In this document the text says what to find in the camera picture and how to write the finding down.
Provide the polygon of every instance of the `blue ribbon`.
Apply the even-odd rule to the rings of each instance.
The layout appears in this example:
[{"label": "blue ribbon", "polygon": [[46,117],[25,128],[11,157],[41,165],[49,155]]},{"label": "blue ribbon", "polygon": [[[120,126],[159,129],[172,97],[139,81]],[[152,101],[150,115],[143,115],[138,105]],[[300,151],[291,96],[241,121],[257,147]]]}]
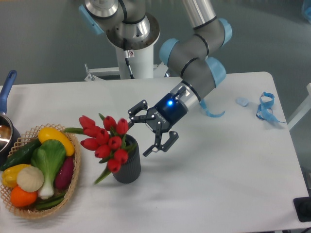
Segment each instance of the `blue ribbon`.
[{"label": "blue ribbon", "polygon": [[[263,102],[262,97],[269,97],[271,100],[268,102]],[[285,122],[281,122],[279,121],[274,115],[273,115],[273,111],[271,109],[271,107],[274,104],[274,99],[275,96],[271,93],[267,93],[264,92],[262,93],[262,95],[259,98],[260,101],[260,105],[258,105],[258,110],[256,113],[256,116],[260,119],[260,120],[267,120],[267,121],[272,121],[272,122],[279,122],[279,123],[285,123]]]},{"label": "blue ribbon", "polygon": [[223,111],[223,112],[220,113],[220,114],[212,114],[212,113],[208,110],[207,105],[206,105],[204,99],[200,101],[200,106],[202,107],[202,109],[204,110],[204,112],[206,113],[206,115],[209,116],[209,117],[221,117],[223,114],[225,114],[225,111]]}]

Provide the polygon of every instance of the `yellow bell pepper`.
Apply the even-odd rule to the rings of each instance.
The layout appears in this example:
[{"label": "yellow bell pepper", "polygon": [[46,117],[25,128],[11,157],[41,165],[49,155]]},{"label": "yellow bell pepper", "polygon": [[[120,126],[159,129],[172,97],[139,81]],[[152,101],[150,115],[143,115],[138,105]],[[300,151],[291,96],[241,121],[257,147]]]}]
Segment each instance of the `yellow bell pepper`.
[{"label": "yellow bell pepper", "polygon": [[9,188],[14,188],[17,186],[17,175],[18,173],[23,170],[25,167],[29,167],[29,164],[19,164],[16,166],[9,167],[8,169],[4,170],[2,173],[2,184]]},{"label": "yellow bell pepper", "polygon": [[74,154],[74,146],[72,142],[60,131],[52,127],[44,127],[38,133],[39,141],[44,143],[47,140],[58,140],[60,141],[66,150],[66,156],[72,156]]}]

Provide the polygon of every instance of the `woven basket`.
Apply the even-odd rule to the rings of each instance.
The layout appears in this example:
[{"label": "woven basket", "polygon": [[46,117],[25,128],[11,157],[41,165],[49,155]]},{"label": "woven basket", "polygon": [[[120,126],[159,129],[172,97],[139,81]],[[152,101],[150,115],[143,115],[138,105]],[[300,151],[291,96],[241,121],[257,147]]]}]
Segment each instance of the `woven basket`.
[{"label": "woven basket", "polygon": [[[12,147],[9,156],[12,155],[16,150],[19,149],[19,147],[27,144],[30,142],[32,139],[37,138],[37,135],[39,131],[44,128],[44,127],[53,127],[56,128],[59,131],[62,131],[65,129],[65,127],[61,125],[54,125],[54,124],[47,124],[47,125],[41,125],[41,126],[36,126],[35,128],[31,128],[30,131],[27,131],[25,134],[23,134],[17,142],[14,144]],[[73,176],[71,180],[71,184],[69,185],[66,194],[64,196],[64,200],[59,203],[57,206],[49,209],[49,210],[43,210],[43,211],[38,211],[34,207],[29,206],[28,208],[16,208],[12,205],[10,202],[10,196],[11,196],[11,188],[6,187],[4,185],[0,186],[0,197],[3,199],[3,202],[5,203],[5,207],[14,215],[25,218],[25,219],[38,219],[42,217],[49,216],[51,214],[56,213],[58,210],[60,210],[62,207],[65,206],[65,204],[68,202],[70,197],[72,196],[72,193],[75,190],[75,187],[77,185],[78,177],[79,177],[79,172],[80,172],[80,165],[81,165],[81,151],[80,151],[80,143],[76,136],[72,133],[65,133],[65,135],[69,138],[69,140],[73,143],[74,148],[75,148],[75,153],[74,153],[74,171],[73,171]]]}]

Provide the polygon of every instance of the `orange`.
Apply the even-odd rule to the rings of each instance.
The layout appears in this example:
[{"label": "orange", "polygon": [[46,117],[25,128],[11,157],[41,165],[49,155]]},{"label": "orange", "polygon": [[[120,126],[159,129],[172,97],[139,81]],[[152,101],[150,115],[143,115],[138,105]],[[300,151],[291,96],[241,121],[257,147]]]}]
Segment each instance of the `orange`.
[{"label": "orange", "polygon": [[24,207],[34,203],[37,196],[37,191],[29,193],[16,186],[11,192],[10,201],[15,207]]}]

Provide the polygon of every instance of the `red tulip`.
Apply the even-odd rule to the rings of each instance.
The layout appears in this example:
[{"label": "red tulip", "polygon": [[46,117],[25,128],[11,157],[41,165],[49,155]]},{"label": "red tulip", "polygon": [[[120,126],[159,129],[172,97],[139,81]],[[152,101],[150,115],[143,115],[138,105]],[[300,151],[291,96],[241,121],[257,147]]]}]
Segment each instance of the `red tulip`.
[{"label": "red tulip", "polygon": [[80,144],[88,150],[96,150],[99,144],[96,142],[95,138],[87,138],[80,142]]},{"label": "red tulip", "polygon": [[110,131],[110,127],[113,127],[113,128],[116,128],[117,126],[117,123],[116,121],[114,120],[113,117],[111,116],[106,116],[105,119],[104,119],[104,128],[108,131]]},{"label": "red tulip", "polygon": [[111,172],[118,172],[121,168],[121,164],[115,159],[109,159],[107,167]]},{"label": "red tulip", "polygon": [[118,134],[126,134],[126,132],[128,131],[128,123],[127,123],[127,120],[124,119],[124,118],[121,118],[119,121],[118,121],[118,124],[117,124],[117,133]]},{"label": "red tulip", "polygon": [[101,128],[97,125],[93,125],[92,128],[83,128],[83,133],[89,137],[96,137]]},{"label": "red tulip", "polygon": [[111,152],[111,149],[107,144],[101,145],[95,151],[95,157],[103,159],[103,158],[108,157],[110,155],[110,152]]},{"label": "red tulip", "polygon": [[112,149],[112,150],[116,150],[118,148],[121,147],[122,144],[122,139],[119,136],[114,136],[111,137],[108,141],[108,146]]},{"label": "red tulip", "polygon": [[128,160],[128,153],[123,149],[119,149],[114,154],[114,159],[120,162],[121,164],[125,164]]},{"label": "red tulip", "polygon": [[95,121],[91,118],[88,118],[87,116],[82,116],[79,118],[79,122],[82,126],[82,128],[91,128],[95,125]]},{"label": "red tulip", "polygon": [[96,135],[96,141],[99,145],[107,144],[110,135],[107,130],[101,129]]}]

